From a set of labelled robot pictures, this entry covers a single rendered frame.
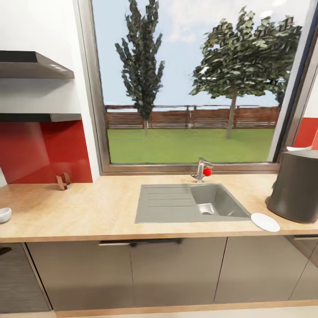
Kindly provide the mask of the saucer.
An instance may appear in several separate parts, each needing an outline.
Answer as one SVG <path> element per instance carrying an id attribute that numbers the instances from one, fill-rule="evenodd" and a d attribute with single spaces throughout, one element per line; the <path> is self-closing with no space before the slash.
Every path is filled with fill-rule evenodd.
<path id="1" fill-rule="evenodd" d="M 274 219 L 265 214 L 253 213 L 251 219 L 264 230 L 270 232 L 277 232 L 280 230 L 279 224 Z"/>

